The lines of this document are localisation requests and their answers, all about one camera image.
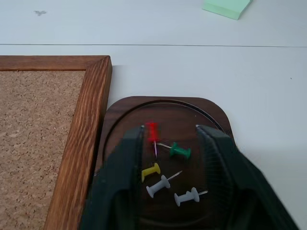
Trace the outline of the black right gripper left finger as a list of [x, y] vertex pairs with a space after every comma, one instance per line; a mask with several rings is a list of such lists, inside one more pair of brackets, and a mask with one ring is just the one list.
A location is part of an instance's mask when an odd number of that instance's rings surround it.
[[139, 230], [144, 126], [125, 132], [93, 180], [80, 230]]

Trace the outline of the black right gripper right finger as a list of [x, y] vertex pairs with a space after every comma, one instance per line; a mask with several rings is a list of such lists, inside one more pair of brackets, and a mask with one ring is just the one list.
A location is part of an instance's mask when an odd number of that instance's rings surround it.
[[196, 125], [208, 194], [220, 230], [299, 230], [263, 173], [230, 136]]

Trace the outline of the red pushpin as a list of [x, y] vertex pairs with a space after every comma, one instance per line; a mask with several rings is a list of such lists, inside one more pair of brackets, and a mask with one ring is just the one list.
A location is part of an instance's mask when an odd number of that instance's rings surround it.
[[158, 125], [157, 123], [154, 123], [154, 122], [150, 122], [150, 123], [147, 123], [147, 127], [148, 127], [148, 132], [149, 132], [149, 137], [148, 137], [148, 140], [153, 144], [153, 149], [154, 149], [154, 156], [155, 156], [155, 159], [157, 159], [157, 155], [158, 155], [158, 152], [157, 152], [157, 141], [159, 140], [158, 138]]

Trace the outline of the dark wooden tray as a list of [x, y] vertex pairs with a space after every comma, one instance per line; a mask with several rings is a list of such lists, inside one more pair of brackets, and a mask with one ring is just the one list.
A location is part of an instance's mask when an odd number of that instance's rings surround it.
[[[232, 135], [232, 129], [225, 112], [215, 103], [203, 98], [191, 97], [126, 97], [111, 105], [105, 115], [96, 160], [99, 169], [127, 130], [154, 122], [158, 125], [158, 143], [172, 146], [176, 142], [184, 149], [191, 149], [187, 160], [182, 155], [170, 156], [168, 148], [157, 146], [157, 159], [154, 148], [145, 131], [143, 141], [142, 168], [158, 163], [161, 173], [153, 173], [142, 183], [140, 230], [220, 230], [219, 221], [214, 216], [213, 200], [208, 194], [183, 202], [178, 207], [174, 193], [178, 196], [191, 191], [207, 190], [204, 162], [197, 137], [196, 125], [205, 125]], [[151, 198], [146, 186], [161, 180], [161, 176], [171, 177], [171, 187], [163, 188]]]

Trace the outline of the green sticky note pad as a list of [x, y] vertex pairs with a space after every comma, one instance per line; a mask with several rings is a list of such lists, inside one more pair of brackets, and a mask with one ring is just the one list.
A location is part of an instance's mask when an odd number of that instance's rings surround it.
[[239, 20], [253, 0], [204, 0], [203, 10]]

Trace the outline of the yellow pushpin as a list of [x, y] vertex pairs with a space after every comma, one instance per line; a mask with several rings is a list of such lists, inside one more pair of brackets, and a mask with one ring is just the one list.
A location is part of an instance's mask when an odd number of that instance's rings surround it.
[[157, 174], [161, 173], [161, 169], [158, 163], [154, 163], [152, 167], [142, 170], [142, 183], [144, 182], [146, 176], [153, 174], [153, 173], [157, 173]]

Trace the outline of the white pushpin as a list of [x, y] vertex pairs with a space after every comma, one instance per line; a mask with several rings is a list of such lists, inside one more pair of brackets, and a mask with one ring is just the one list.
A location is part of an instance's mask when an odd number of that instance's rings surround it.
[[151, 198], [154, 198], [154, 194], [156, 192], [160, 191], [163, 188], [169, 189], [171, 187], [169, 181], [172, 180], [173, 178], [175, 178], [176, 176], [180, 175], [181, 173], [182, 173], [182, 171], [179, 171], [169, 178], [166, 178], [164, 175], [162, 175], [161, 180], [159, 182], [157, 182], [156, 184], [154, 184], [152, 186], [146, 186], [146, 190], [147, 190], [148, 195]]
[[179, 207], [181, 203], [187, 202], [190, 200], [193, 200], [198, 203], [200, 201], [200, 196], [207, 194], [207, 193], [208, 193], [208, 190], [203, 191], [203, 192], [198, 192], [197, 189], [193, 187], [191, 191], [187, 191], [183, 195], [177, 195], [176, 193], [174, 193], [174, 199], [175, 199], [176, 205]]

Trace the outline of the green pushpin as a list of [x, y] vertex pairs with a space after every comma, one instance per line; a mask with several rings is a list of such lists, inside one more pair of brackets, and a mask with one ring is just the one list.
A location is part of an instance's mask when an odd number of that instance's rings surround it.
[[182, 155], [187, 160], [191, 156], [191, 149], [190, 148], [184, 149], [184, 148], [180, 147], [176, 142], [174, 142], [172, 146], [168, 146], [168, 145], [163, 144], [163, 143], [158, 143], [157, 145], [168, 148], [169, 152], [170, 152], [170, 156]]

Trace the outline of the wood framed cork board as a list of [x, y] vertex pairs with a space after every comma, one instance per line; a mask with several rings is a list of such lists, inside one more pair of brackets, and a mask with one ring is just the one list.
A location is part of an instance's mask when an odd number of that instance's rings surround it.
[[77, 230], [109, 56], [0, 56], [0, 230]]

